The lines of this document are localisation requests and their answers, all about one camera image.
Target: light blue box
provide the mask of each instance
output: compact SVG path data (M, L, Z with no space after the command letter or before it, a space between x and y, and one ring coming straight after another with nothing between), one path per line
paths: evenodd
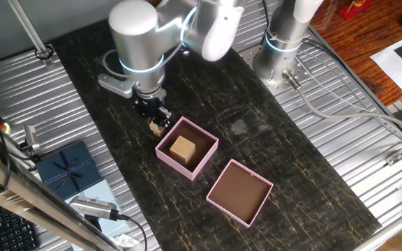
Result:
M65 202L69 204L69 202L76 196L83 196L92 199L98 199L101 201L111 202L116 204L117 210L121 211L120 205L117 203L114 195L112 194L110 184L106 180L102 180L101 182L91 186L80 192L77 195L72 196L71 198L67 199ZM98 223L102 229L102 233L104 233L108 237L116 237L121 234L125 234L130 227L127 225L125 220L108 220L108 219L98 219ZM81 251L82 248L73 244L74 251Z

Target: pink box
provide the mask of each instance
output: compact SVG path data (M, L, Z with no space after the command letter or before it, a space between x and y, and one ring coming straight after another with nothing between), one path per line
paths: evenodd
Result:
M206 200L250 227L273 185L236 160L230 160Z
M179 136L185 137L195 144L195 153L187 165L174 160L170 155L170 147ZM193 181L217 148L218 138L195 125L192 121L181 117L155 150L158 158Z

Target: black marble table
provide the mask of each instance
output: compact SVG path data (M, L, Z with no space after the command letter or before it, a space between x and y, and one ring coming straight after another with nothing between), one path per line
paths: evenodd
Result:
M100 87L96 58L114 48L107 22L52 42L147 222L167 250L353 250L380 225L240 56L190 52L165 66L165 106L220 139L194 182L160 161L160 139L131 102ZM233 158L274 183L247 229L206 202Z

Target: wooden block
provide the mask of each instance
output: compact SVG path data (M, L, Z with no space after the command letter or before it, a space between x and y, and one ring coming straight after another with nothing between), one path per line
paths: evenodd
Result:
M172 147L170 147L170 155L181 163L187 165L188 161L195 153L195 144L186 138L179 136Z
M156 125L153 121L150 122L149 124L150 130L158 137L162 137L162 135L165 132L165 128L164 127L160 127L159 125Z

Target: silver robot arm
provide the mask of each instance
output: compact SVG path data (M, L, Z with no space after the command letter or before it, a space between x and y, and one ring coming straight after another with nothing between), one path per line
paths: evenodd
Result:
M311 18L323 0L284 0L272 14L262 49L254 58L254 71L265 84L283 81L282 72L294 67L294 58ZM163 0L156 8L143 0L126 0L111 11L109 24L127 80L100 74L101 86L125 98L133 91L155 121L155 111L168 120L161 107L166 95L161 84L164 53L181 46L217 61L232 46L246 0Z
M253 69L265 84L279 85L282 72L292 71L306 30L323 0L285 0L271 17L262 49L255 55Z
M142 99L162 100L163 54L182 44L208 61L219 60L232 45L244 4L244 0L164 0L154 8L143 0L118 3L108 21L120 64L130 79L110 83L102 75L100 84L126 98L131 97L130 88Z

